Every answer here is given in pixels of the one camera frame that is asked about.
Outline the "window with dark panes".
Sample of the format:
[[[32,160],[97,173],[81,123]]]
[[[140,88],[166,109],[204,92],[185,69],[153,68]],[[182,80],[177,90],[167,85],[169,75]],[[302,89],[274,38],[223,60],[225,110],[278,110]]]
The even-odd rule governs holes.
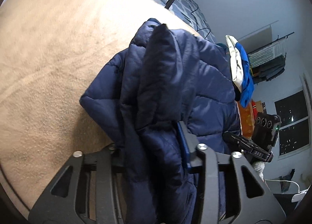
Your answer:
[[[279,155],[287,155],[310,144],[309,113],[301,90],[274,103],[281,118]]]

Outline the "orange floral cloth table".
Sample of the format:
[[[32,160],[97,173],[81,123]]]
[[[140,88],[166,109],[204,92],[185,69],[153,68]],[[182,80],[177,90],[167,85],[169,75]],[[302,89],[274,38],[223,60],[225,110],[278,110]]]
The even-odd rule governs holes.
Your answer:
[[[243,108],[238,102],[238,111],[241,121],[241,131],[245,138],[251,139],[255,127],[255,120],[257,116],[257,109],[255,102],[251,100],[246,108]]]

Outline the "wall clothes drying rack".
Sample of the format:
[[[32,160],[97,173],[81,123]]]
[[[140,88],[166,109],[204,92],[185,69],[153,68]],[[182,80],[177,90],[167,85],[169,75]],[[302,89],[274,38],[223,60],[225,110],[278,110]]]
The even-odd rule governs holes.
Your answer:
[[[285,71],[287,40],[293,34],[295,32],[291,32],[283,37],[278,36],[275,41],[247,55],[254,84],[271,81]]]

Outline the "tan fleece bed blanket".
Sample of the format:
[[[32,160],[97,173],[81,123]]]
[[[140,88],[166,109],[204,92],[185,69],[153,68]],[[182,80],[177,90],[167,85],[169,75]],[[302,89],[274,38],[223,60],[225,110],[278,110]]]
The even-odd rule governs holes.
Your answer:
[[[74,151],[109,143],[79,99],[149,18],[192,32],[153,0],[1,5],[1,184],[23,217]]]

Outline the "navy blue puffer jacket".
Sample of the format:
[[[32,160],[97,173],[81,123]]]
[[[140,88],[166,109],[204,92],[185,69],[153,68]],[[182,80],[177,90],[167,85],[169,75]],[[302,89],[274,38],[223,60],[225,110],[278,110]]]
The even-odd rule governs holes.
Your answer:
[[[241,131],[230,56],[154,18],[101,69],[80,98],[124,154],[126,223],[191,223],[198,178],[183,167],[175,126],[228,153]]]

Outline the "bright blue folded garment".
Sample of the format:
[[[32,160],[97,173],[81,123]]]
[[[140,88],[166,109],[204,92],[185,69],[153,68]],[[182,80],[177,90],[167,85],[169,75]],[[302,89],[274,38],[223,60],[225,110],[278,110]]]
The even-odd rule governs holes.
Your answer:
[[[252,99],[254,84],[252,76],[250,74],[249,59],[244,47],[239,42],[236,43],[235,47],[238,49],[240,53],[243,67],[243,82],[242,82],[240,104],[243,108],[246,108]]]

